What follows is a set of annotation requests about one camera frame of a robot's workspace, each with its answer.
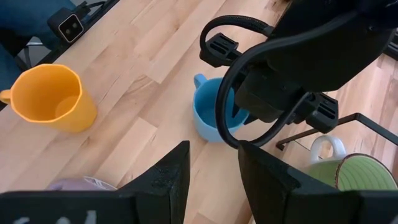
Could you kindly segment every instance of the black cable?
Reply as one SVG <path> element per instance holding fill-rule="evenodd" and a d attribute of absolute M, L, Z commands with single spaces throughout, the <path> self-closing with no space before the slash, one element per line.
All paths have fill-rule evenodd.
<path fill-rule="evenodd" d="M 265 36 L 268 36 L 271 33 L 271 30 L 273 29 L 273 27 L 269 26 L 265 22 L 248 16 L 228 15 L 228 16 L 217 17 L 211 20 L 209 23 L 207 23 L 207 25 L 203 28 L 200 34 L 199 38 L 200 49 L 204 51 L 204 53 L 208 55 L 213 55 L 206 45 L 206 36 L 209 33 L 209 31 L 214 29 L 215 27 L 224 26 L 224 25 L 242 27 L 251 30 L 253 32 L 263 34 Z M 219 64 L 222 64 L 224 66 L 231 65 L 230 60 L 222 60 L 217 57 L 214 57 L 214 60 L 217 60 Z"/>
<path fill-rule="evenodd" d="M 311 40 L 321 35 L 325 35 L 335 30 L 337 27 L 346 24 L 348 21 L 352 20 L 357 15 L 358 15 L 357 12 L 354 11 L 348 12 L 308 32 L 304 32 L 302 34 L 298 34 L 292 37 L 284 37 L 284 38 L 263 42 L 261 44 L 257 44 L 251 47 L 249 50 L 245 51 L 245 53 L 243 53 L 239 58 L 237 58 L 232 63 L 231 67 L 227 70 L 223 80 L 221 81 L 220 89 L 218 90 L 216 98 L 216 125 L 218 132 L 221 138 L 224 140 L 224 142 L 235 149 L 237 149 L 239 146 L 239 141 L 232 136 L 226 125 L 225 107 L 226 107 L 228 93 L 229 90 L 231 89 L 232 83 L 234 82 L 235 78 L 238 76 L 239 71 L 242 68 L 244 68 L 250 62 L 250 60 L 256 58 L 260 54 L 264 55 L 264 53 L 266 53 L 267 51 L 275 50 L 282 47 L 288 47 L 295 44 L 300 44 L 302 42 Z M 289 119 L 291 114 L 294 113 L 294 111 L 305 99 L 305 97 L 307 97 L 307 95 L 308 93 L 304 94 L 296 102 L 296 104 L 294 104 L 291 108 L 289 108 L 289 110 L 285 111 L 265 134 L 251 141 L 250 143 L 256 146 L 262 146 L 266 144 L 269 140 L 271 140 L 278 133 L 278 131 L 280 131 L 280 129 Z"/>
<path fill-rule="evenodd" d="M 100 1 L 100 2 L 94 2 L 92 4 L 88 4 L 87 7 L 92 8 L 96 6 L 103 6 L 106 3 L 106 1 Z"/>

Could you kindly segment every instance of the wooden tabletop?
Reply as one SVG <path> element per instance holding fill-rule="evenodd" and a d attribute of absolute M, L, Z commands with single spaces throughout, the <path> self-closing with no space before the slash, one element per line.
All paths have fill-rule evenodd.
<path fill-rule="evenodd" d="M 251 211 L 237 151 L 202 140 L 193 124 L 193 76 L 222 77 L 227 69 L 212 68 L 199 59 L 198 36 L 208 21 L 226 14 L 275 24 L 285 7 L 281 0 L 120 0 L 56 61 L 76 71 L 95 99 L 99 113 L 94 125 L 67 134 L 27 123 L 9 106 L 2 110 L 0 192 L 41 190 L 57 179 L 83 175 L 120 187 L 189 140 L 192 166 L 185 223 L 247 223 Z M 209 36 L 217 32 L 238 41 L 241 51 L 266 39 L 230 26 Z M 362 111 L 397 132 L 394 65 L 383 57 L 348 87 L 331 92 L 340 100 L 340 116 Z M 361 87 L 353 90 L 352 85 Z M 364 100 L 364 94 L 371 99 Z M 236 136 L 254 139 L 269 127 L 257 121 Z M 263 149 L 281 156 L 275 142 L 308 128 L 288 126 Z M 341 133 L 350 150 L 369 151 L 392 163 L 395 148 L 372 133 L 357 125 L 348 125 Z"/>

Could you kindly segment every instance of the green mug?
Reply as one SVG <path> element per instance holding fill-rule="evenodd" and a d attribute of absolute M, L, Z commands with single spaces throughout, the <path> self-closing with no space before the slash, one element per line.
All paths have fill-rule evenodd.
<path fill-rule="evenodd" d="M 333 155 L 320 159 L 322 143 L 328 141 Z M 391 172 L 377 159 L 362 153 L 347 155 L 340 139 L 324 135 L 311 146 L 307 174 L 339 190 L 397 190 Z"/>

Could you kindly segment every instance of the mug handle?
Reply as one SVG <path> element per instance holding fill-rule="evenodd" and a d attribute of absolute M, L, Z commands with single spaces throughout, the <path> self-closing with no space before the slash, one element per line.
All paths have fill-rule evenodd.
<path fill-rule="evenodd" d="M 193 77 L 193 83 L 195 84 L 196 88 L 199 88 L 202 84 L 207 81 L 206 77 L 203 74 L 198 74 Z"/>
<path fill-rule="evenodd" d="M 320 162 L 319 156 L 322 150 L 322 142 L 328 141 L 330 142 L 333 148 L 332 158 L 340 159 L 346 156 L 346 149 L 344 147 L 343 142 L 338 138 L 330 135 L 322 135 L 316 138 L 316 140 L 311 145 L 311 153 L 310 153 L 310 163 L 316 164 Z"/>
<path fill-rule="evenodd" d="M 11 103 L 11 90 L 3 90 L 0 92 L 0 101 L 5 104 Z"/>

